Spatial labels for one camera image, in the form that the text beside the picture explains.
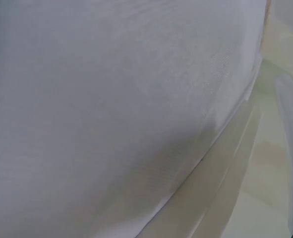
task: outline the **wall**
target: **wall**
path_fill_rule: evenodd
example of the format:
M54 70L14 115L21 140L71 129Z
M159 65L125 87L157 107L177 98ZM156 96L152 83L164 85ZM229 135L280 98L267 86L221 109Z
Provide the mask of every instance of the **wall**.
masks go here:
M287 238L289 163L274 79L284 71L264 60L251 94L263 117L237 204L222 238Z

